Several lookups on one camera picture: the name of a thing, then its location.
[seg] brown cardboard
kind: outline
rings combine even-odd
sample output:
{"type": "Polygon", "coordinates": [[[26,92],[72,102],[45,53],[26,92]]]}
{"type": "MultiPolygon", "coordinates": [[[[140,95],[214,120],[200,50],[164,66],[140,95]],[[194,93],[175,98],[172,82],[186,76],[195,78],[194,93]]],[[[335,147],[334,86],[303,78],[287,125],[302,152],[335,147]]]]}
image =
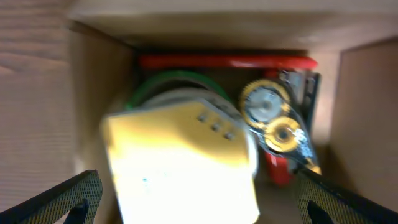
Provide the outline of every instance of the brown cardboard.
{"type": "MultiPolygon", "coordinates": [[[[95,223],[120,221],[100,137],[100,121],[104,114],[120,110],[123,99],[132,91],[134,52],[129,45],[305,49],[324,58],[318,62],[330,63],[332,58],[336,65],[341,49],[396,33],[394,2],[385,0],[374,5],[369,1],[350,7],[344,2],[328,5],[290,0],[267,4],[255,0],[201,3],[86,0],[74,5],[69,14],[72,22],[68,36],[78,137],[75,169],[76,173],[86,169],[99,171],[104,191],[95,223]],[[341,6],[346,6],[346,11],[335,10],[341,6]],[[328,53],[316,53],[319,50],[328,53]]],[[[326,66],[319,72],[323,69],[325,73],[330,71],[326,66]]],[[[333,67],[328,80],[331,87],[321,88],[324,91],[321,94],[329,99],[327,108],[331,109],[336,73],[337,68],[333,67]]],[[[330,117],[331,113],[316,113],[317,120],[330,117]]],[[[314,124],[326,130],[320,137],[322,144],[328,141],[329,121],[325,128],[319,126],[319,121],[314,124]]],[[[267,185],[258,191],[263,214],[260,223],[300,222],[285,189],[267,185]],[[270,212],[276,208],[285,212],[270,212]]]]}

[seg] cardboard box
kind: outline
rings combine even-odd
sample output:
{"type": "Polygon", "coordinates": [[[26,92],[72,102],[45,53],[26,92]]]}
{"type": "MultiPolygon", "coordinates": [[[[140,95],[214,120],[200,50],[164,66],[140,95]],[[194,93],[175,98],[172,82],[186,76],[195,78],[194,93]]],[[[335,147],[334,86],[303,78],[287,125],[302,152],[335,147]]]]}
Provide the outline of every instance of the cardboard box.
{"type": "MultiPolygon", "coordinates": [[[[321,92],[313,138],[327,144],[339,53],[395,34],[394,2],[82,0],[68,14],[75,91],[76,173],[98,169],[103,198],[96,223],[115,223],[118,205],[100,135],[104,114],[134,85],[134,47],[304,49],[318,60],[321,92]]],[[[257,189],[259,223],[297,223],[287,189],[257,189]]]]}

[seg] green tape roll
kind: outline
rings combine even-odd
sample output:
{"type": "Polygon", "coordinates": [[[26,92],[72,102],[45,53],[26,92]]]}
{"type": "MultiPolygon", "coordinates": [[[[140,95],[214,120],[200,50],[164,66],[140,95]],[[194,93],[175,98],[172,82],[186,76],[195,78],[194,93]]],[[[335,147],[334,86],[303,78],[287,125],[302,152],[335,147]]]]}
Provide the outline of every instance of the green tape roll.
{"type": "Polygon", "coordinates": [[[134,92],[131,99],[127,102],[126,109],[129,110],[137,106],[140,106],[145,100],[154,96],[150,95],[152,91],[162,87],[164,83],[172,82],[174,80],[196,83],[197,85],[201,85],[205,89],[217,93],[218,95],[222,96],[224,99],[231,101],[231,99],[228,97],[224,89],[222,89],[222,87],[220,87],[219,84],[215,83],[210,78],[195,72],[176,70],[170,72],[163,72],[145,81],[140,87],[138,87],[138,89],[134,92]]]}

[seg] green ring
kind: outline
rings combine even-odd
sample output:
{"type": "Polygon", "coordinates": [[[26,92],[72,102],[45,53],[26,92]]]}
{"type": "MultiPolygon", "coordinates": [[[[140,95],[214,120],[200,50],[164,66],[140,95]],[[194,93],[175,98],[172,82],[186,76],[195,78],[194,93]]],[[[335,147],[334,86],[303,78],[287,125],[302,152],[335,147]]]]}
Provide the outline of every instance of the green ring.
{"type": "Polygon", "coordinates": [[[192,78],[195,80],[198,80],[200,83],[203,83],[207,86],[209,86],[215,93],[219,94],[222,96],[224,99],[232,102],[232,100],[228,97],[224,89],[222,89],[219,84],[215,83],[213,80],[210,78],[201,75],[199,73],[195,72],[189,72],[189,71],[183,71],[183,70],[176,70],[176,71],[170,71],[170,72],[162,72],[159,75],[156,75],[148,80],[146,80],[138,89],[134,92],[130,100],[126,103],[126,109],[130,110],[133,109],[137,106],[139,106],[139,102],[142,98],[143,95],[145,95],[147,89],[151,87],[152,85],[155,85],[159,82],[162,82],[163,80],[169,79],[169,78],[192,78]]]}

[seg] brass gear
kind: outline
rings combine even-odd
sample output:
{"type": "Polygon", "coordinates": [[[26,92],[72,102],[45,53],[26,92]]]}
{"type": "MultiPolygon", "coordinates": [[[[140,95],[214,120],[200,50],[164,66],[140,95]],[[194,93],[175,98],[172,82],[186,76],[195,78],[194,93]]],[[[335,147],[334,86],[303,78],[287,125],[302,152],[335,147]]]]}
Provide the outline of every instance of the brass gear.
{"type": "Polygon", "coordinates": [[[267,128],[267,125],[264,124],[262,121],[258,121],[255,122],[253,121],[249,115],[246,113],[246,98],[249,96],[250,93],[252,93],[255,89],[264,86],[264,87],[268,87],[268,88],[273,88],[276,90],[276,93],[279,94],[281,96],[281,98],[283,99],[283,104],[281,106],[282,108],[282,114],[280,115],[286,115],[289,111],[290,111],[290,96],[287,93],[286,89],[278,84],[277,82],[274,82],[272,80],[256,80],[254,82],[249,83],[248,85],[246,85],[241,93],[241,97],[240,97],[240,101],[239,101],[239,107],[241,110],[241,114],[245,120],[245,122],[247,122],[248,125],[250,125],[253,128],[257,128],[257,129],[262,129],[265,130],[267,128]]]}
{"type": "Polygon", "coordinates": [[[292,118],[281,116],[268,124],[264,140],[272,150],[277,152],[289,152],[299,146],[294,132],[300,129],[300,125],[292,118]]]}

